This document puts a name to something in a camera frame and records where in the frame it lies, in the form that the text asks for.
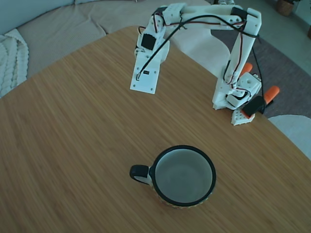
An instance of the black mug handle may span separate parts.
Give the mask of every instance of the black mug handle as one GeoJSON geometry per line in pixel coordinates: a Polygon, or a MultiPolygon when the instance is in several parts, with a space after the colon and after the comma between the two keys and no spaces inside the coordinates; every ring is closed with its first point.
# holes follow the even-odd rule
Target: black mug handle
{"type": "Polygon", "coordinates": [[[133,165],[130,169],[130,177],[135,181],[150,184],[151,180],[148,178],[148,172],[149,167],[146,165],[133,165]]]}

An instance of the black rim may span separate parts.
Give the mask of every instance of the black rim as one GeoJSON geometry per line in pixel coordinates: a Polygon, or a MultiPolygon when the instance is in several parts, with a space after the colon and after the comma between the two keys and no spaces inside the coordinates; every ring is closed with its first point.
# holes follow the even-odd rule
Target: black rim
{"type": "Polygon", "coordinates": [[[212,163],[211,159],[201,150],[199,150],[196,147],[192,147],[192,146],[187,146],[187,145],[179,145],[179,146],[174,146],[174,147],[170,147],[166,150],[164,150],[156,159],[154,164],[152,165],[151,169],[149,170],[149,174],[151,176],[152,179],[152,183],[153,186],[156,190],[156,192],[160,195],[161,198],[163,198],[165,201],[167,201],[170,204],[176,205],[176,206],[193,206],[193,205],[197,205],[200,202],[204,201],[205,199],[207,199],[209,197],[209,195],[211,194],[211,192],[213,191],[215,184],[216,184],[216,170],[214,167],[214,164],[212,163]],[[159,189],[159,187],[156,184],[156,165],[157,163],[160,161],[160,159],[167,154],[168,152],[171,152],[172,150],[176,150],[176,149],[187,149],[187,150],[192,150],[195,151],[197,153],[199,153],[200,155],[202,155],[208,162],[211,170],[212,170],[212,184],[210,185],[210,188],[208,190],[208,192],[199,200],[193,201],[193,202],[189,202],[189,203],[182,203],[182,202],[177,202],[174,201],[172,199],[169,199],[168,197],[166,197],[159,189]]]}

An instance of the robotic arm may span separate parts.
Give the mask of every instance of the robotic arm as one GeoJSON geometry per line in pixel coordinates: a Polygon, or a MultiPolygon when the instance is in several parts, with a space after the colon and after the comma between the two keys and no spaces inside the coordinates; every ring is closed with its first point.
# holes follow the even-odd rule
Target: robotic arm
{"type": "Polygon", "coordinates": [[[156,92],[160,64],[165,61],[169,52],[169,39],[184,27],[240,32],[227,66],[223,68],[222,75],[217,77],[212,101],[214,109],[234,110],[232,124],[251,122],[255,115],[247,117],[238,109],[249,102],[261,88],[261,80],[257,75],[251,75],[249,72],[243,72],[241,75],[261,27],[260,12],[251,8],[245,11],[232,4],[187,6],[185,3],[158,8],[145,30],[142,33],[138,30],[136,63],[130,89],[150,94],[156,92]],[[166,29],[172,29],[173,32],[164,39],[166,29]]]}

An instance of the white knitted blanket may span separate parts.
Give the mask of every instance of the white knitted blanket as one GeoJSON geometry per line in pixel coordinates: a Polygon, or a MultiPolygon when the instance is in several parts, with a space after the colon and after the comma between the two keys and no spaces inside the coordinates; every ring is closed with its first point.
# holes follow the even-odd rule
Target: white knitted blanket
{"type": "Polygon", "coordinates": [[[27,79],[28,55],[17,29],[0,35],[0,98],[27,79]]]}

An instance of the gray rug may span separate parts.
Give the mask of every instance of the gray rug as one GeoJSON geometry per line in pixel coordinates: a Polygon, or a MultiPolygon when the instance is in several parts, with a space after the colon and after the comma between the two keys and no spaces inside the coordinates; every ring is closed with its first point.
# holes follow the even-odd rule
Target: gray rug
{"type": "MultiPolygon", "coordinates": [[[[230,50],[237,38],[237,33],[233,31],[212,31],[212,34],[230,50]]],[[[311,118],[311,77],[268,42],[263,39],[260,41],[256,40],[254,49],[262,73],[263,88],[266,91],[272,85],[277,85],[281,89],[264,114],[267,117],[291,114],[311,118]]],[[[258,74],[253,54],[248,62],[254,66],[252,72],[258,74]]]]}

